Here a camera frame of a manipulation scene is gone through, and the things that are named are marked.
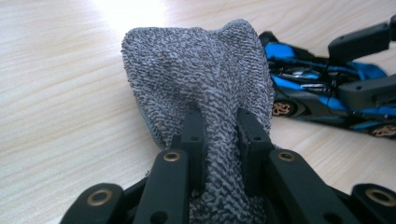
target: wood grain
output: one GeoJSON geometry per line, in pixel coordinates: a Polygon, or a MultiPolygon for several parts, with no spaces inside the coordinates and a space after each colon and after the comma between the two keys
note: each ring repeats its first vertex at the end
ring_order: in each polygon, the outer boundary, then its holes
{"type": "MultiPolygon", "coordinates": [[[[120,42],[135,27],[258,33],[327,55],[335,37],[388,21],[383,1],[0,1],[0,223],[58,223],[86,188],[131,186],[159,149],[126,80],[120,42]]],[[[362,59],[396,73],[396,49],[362,59]]],[[[396,190],[396,141],[274,119],[273,142],[301,153],[329,184],[396,190]]]]}

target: wooden table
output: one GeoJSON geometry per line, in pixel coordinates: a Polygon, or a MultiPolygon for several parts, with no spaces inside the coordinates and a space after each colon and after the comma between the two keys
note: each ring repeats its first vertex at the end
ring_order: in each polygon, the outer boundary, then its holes
{"type": "MultiPolygon", "coordinates": [[[[0,223],[58,223],[86,188],[131,186],[159,149],[120,53],[135,27],[218,29],[234,19],[327,55],[339,35],[388,21],[394,0],[0,2],[0,223]]],[[[396,49],[362,59],[396,73],[396,49]]],[[[396,190],[396,141],[273,119],[273,142],[301,153],[327,184],[396,190]]]]}

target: knit fabric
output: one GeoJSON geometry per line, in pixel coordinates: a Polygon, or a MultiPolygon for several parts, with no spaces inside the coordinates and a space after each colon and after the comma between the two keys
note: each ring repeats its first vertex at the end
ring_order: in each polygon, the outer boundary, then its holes
{"type": "Polygon", "coordinates": [[[215,31],[137,28],[122,42],[128,81],[154,141],[168,149],[189,109],[207,134],[205,190],[190,201],[191,223],[263,223],[262,198],[244,192],[236,147],[238,108],[270,130],[272,82],[256,32],[237,20],[215,31]]]}

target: screw hole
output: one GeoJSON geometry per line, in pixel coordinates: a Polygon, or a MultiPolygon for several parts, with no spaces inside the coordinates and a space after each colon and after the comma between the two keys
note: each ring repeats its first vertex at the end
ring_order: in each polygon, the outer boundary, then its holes
{"type": "Polygon", "coordinates": [[[110,201],[112,196],[113,192],[111,190],[99,189],[94,193],[90,194],[87,199],[87,204],[89,204],[90,206],[100,206],[110,201]]]}
{"type": "Polygon", "coordinates": [[[163,159],[166,161],[178,161],[180,159],[180,154],[176,152],[169,152],[163,156],[163,159]]]}
{"type": "Polygon", "coordinates": [[[332,224],[341,224],[341,223],[343,223],[343,219],[341,219],[335,213],[325,213],[323,215],[323,217],[328,223],[332,223],[332,224]]]}
{"type": "Polygon", "coordinates": [[[295,157],[293,154],[289,153],[289,152],[279,152],[277,154],[277,156],[282,160],[282,161],[294,161],[295,157]]]}
{"type": "Polygon", "coordinates": [[[152,224],[163,224],[168,219],[168,215],[165,212],[155,212],[151,215],[149,221],[152,224]]]}
{"type": "Polygon", "coordinates": [[[386,207],[396,206],[396,198],[381,189],[367,189],[365,193],[367,197],[376,203],[386,207]]]}

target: black plastic part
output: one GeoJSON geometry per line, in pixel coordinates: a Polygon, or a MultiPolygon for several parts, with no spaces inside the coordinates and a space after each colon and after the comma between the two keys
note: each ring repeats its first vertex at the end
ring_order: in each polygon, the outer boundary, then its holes
{"type": "Polygon", "coordinates": [[[123,190],[115,184],[98,184],[82,192],[68,209],[61,224],[121,223],[126,213],[122,207],[123,190]]]}
{"type": "Polygon", "coordinates": [[[296,47],[292,47],[294,54],[296,55],[296,58],[300,60],[307,60],[307,61],[312,61],[315,59],[315,55],[309,52],[307,49],[300,49],[296,47]]]}
{"type": "Polygon", "coordinates": [[[271,31],[265,31],[259,35],[262,46],[265,47],[269,42],[279,42],[271,31]]]}
{"type": "Polygon", "coordinates": [[[190,164],[190,190],[193,189],[201,192],[204,189],[204,167],[205,160],[203,159],[205,149],[205,132],[204,122],[199,110],[189,111],[183,124],[183,130],[180,137],[180,146],[183,151],[189,155],[190,164]]]}
{"type": "Polygon", "coordinates": [[[147,181],[148,178],[145,177],[124,191],[123,204],[127,211],[127,217],[123,223],[132,223],[134,220],[147,181]]]}
{"type": "Polygon", "coordinates": [[[170,149],[181,149],[181,135],[175,134],[172,137],[170,149]]]}
{"type": "Polygon", "coordinates": [[[263,163],[275,148],[254,114],[239,109],[237,119],[238,147],[241,153],[245,192],[248,196],[261,195],[263,163]]]}
{"type": "Polygon", "coordinates": [[[396,41],[396,15],[390,18],[389,29],[390,29],[390,40],[396,41]]]}
{"type": "Polygon", "coordinates": [[[182,150],[165,150],[157,156],[134,224],[188,223],[188,160],[182,150]]]}
{"type": "Polygon", "coordinates": [[[266,173],[286,205],[292,223],[359,223],[296,152],[273,150],[266,173]]]}
{"type": "Polygon", "coordinates": [[[263,197],[263,207],[266,222],[269,224],[290,224],[290,216],[283,203],[274,203],[267,197],[263,197]]]}
{"type": "Polygon", "coordinates": [[[353,188],[352,209],[362,223],[396,223],[396,193],[374,185],[360,184],[353,188]]]}
{"type": "Polygon", "coordinates": [[[349,62],[389,48],[389,26],[378,25],[342,35],[329,44],[330,59],[349,62]]]}
{"type": "Polygon", "coordinates": [[[341,102],[352,109],[396,105],[396,76],[356,81],[339,87],[341,102]]]}
{"type": "Polygon", "coordinates": [[[351,207],[351,203],[350,203],[350,195],[345,194],[343,191],[339,190],[339,189],[335,189],[331,186],[329,186],[329,188],[332,190],[332,192],[334,192],[334,194],[341,200],[341,202],[344,203],[344,205],[346,207],[349,208],[351,207]]]}

